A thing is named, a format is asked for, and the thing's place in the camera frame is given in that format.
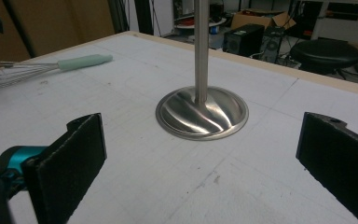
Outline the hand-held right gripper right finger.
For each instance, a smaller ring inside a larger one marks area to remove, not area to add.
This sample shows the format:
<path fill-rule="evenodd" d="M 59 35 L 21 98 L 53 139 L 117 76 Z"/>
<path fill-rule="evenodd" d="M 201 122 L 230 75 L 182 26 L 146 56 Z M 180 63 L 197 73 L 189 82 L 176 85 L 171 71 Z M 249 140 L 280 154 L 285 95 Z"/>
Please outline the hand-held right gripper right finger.
<path fill-rule="evenodd" d="M 306 112 L 296 158 L 358 218 L 358 134 L 340 119 Z"/>

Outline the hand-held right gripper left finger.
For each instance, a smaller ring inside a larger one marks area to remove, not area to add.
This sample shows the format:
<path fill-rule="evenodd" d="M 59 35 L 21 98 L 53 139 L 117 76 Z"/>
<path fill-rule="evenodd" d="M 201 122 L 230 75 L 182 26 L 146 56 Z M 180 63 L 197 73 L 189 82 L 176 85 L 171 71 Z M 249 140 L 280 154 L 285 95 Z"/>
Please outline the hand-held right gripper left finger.
<path fill-rule="evenodd" d="M 75 119 L 40 154 L 21 164 L 39 224 L 66 224 L 106 160 L 102 115 Z"/>

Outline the whisk with green handle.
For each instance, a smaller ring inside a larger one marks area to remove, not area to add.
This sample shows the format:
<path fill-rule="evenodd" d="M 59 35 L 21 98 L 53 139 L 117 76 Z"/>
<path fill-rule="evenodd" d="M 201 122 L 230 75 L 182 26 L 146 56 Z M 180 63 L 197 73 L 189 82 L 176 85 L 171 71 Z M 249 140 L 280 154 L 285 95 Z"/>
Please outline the whisk with green handle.
<path fill-rule="evenodd" d="M 72 71 L 112 61 L 112 55 L 101 54 L 88 55 L 74 59 L 65 59 L 55 63 L 0 61 L 0 88 L 11 86 L 28 78 L 36 77 L 54 70 Z"/>

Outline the black round stool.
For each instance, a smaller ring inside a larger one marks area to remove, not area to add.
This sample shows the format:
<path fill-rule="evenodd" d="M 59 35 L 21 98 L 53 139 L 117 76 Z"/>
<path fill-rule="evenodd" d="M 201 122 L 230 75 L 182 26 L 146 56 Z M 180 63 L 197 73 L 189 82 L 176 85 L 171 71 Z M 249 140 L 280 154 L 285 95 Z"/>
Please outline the black round stool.
<path fill-rule="evenodd" d="M 358 63 L 358 49 L 339 40 L 307 40 L 296 43 L 290 50 L 290 57 L 300 63 L 300 70 L 319 75 L 342 75 L 342 69 Z"/>

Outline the grey computer tower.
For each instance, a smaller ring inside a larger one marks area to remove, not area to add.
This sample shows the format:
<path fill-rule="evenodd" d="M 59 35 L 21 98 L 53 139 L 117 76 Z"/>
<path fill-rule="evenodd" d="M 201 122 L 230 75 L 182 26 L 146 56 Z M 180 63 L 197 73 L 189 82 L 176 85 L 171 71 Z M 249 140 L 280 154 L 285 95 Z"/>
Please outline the grey computer tower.
<path fill-rule="evenodd" d="M 280 52 L 284 28 L 279 26 L 269 26 L 263 35 L 260 47 L 259 60 L 268 63 L 276 63 Z"/>

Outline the metal stand with round base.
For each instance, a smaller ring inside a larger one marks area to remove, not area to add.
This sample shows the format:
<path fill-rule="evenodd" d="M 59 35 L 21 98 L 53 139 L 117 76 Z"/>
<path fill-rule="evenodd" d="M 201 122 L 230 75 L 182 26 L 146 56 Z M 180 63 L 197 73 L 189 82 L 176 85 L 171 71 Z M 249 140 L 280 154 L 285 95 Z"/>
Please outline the metal stand with round base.
<path fill-rule="evenodd" d="M 249 108 L 238 94 L 208 85 L 209 0 L 194 0 L 194 9 L 195 84 L 164 96 L 156 119 L 177 137 L 217 140 L 238 132 L 249 118 Z"/>

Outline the brown wooden panel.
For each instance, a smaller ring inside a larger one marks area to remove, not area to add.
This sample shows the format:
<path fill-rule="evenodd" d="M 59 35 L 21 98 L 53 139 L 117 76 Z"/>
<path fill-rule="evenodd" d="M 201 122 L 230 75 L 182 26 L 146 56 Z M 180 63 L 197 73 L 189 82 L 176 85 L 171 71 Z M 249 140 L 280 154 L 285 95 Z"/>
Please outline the brown wooden panel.
<path fill-rule="evenodd" d="M 0 61 L 23 61 L 112 35 L 108 0 L 0 0 Z"/>

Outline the black computer tower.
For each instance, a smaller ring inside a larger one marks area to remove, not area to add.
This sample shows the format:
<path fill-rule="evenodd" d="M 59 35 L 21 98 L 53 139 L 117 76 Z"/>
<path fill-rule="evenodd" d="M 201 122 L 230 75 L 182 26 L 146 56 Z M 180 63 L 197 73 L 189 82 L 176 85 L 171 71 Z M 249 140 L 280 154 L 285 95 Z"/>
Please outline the black computer tower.
<path fill-rule="evenodd" d="M 245 24 L 224 34 L 223 51 L 249 57 L 260 51 L 265 27 Z"/>

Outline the open cardboard box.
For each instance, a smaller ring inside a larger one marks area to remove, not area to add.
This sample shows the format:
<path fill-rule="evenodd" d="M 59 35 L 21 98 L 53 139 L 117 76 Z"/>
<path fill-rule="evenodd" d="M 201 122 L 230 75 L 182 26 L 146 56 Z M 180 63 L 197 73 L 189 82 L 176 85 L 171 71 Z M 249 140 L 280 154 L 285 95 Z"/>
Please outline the open cardboard box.
<path fill-rule="evenodd" d="M 231 29 L 237 29 L 245 24 L 283 27 L 285 30 L 296 25 L 295 20 L 286 11 L 261 9 L 245 9 L 237 12 L 231 22 Z"/>

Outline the white round table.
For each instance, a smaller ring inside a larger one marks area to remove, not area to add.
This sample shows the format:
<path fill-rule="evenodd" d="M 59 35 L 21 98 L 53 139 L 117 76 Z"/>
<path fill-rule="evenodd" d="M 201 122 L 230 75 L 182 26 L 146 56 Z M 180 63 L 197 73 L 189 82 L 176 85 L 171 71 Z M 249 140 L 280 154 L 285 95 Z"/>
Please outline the white round table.
<path fill-rule="evenodd" d="M 209 20 L 208 27 L 219 26 L 219 25 L 225 23 L 226 21 L 227 20 L 225 18 L 221 18 L 219 21 Z M 196 27 L 196 20 L 195 20 L 195 18 L 181 19 L 176 22 L 174 27 L 177 29 L 187 29 L 187 30 L 194 29 Z"/>

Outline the black upright post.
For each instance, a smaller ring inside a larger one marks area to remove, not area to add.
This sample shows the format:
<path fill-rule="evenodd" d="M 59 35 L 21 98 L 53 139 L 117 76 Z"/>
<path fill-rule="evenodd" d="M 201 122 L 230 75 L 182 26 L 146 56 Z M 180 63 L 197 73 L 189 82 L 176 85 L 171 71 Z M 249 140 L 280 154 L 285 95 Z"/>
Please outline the black upright post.
<path fill-rule="evenodd" d="M 134 0 L 138 29 L 140 33 L 153 35 L 153 22 L 149 0 Z"/>

